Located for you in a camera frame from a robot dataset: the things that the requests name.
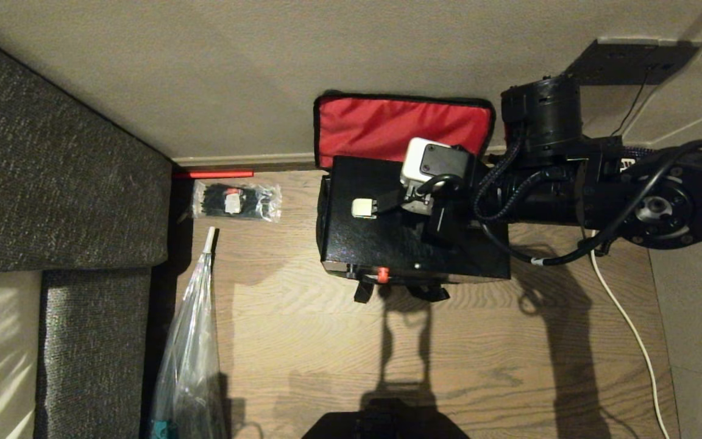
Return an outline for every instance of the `black box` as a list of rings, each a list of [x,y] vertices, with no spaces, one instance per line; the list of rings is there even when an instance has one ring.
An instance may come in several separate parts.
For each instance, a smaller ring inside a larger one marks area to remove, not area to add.
[[[387,267],[393,284],[440,284],[449,275],[510,279],[510,258],[480,230],[468,230],[462,244],[452,245],[426,234],[429,217],[396,208],[376,219],[351,214],[355,198],[377,198],[401,187],[402,164],[336,156],[323,177],[318,201],[317,243],[329,273],[374,280]],[[493,227],[508,241],[505,224]]]

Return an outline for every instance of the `power outlet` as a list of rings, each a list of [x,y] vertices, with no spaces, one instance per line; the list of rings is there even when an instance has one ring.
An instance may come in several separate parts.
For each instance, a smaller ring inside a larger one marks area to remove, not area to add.
[[[699,48],[691,41],[602,38],[565,72],[581,85],[640,85],[644,78],[647,85],[656,85],[684,67]]]

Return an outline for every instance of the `clear plastic bag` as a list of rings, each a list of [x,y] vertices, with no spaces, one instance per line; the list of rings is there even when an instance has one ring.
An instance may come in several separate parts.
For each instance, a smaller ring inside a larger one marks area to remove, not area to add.
[[[281,186],[195,181],[191,213],[195,218],[228,216],[276,223],[281,219]]]
[[[225,437],[211,297],[214,235],[211,227],[169,328],[151,409],[151,439]]]

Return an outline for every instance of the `gray sofa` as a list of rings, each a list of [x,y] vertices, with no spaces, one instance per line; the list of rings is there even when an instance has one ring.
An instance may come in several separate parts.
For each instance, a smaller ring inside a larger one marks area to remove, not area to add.
[[[137,437],[171,164],[0,51],[0,272],[43,270],[35,437]]]

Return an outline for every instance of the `red bag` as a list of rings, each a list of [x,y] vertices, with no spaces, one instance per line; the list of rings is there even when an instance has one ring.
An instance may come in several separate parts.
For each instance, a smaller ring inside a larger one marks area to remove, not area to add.
[[[326,92],[314,103],[316,167],[331,168],[336,155],[401,162],[413,137],[479,155],[494,127],[485,99]]]

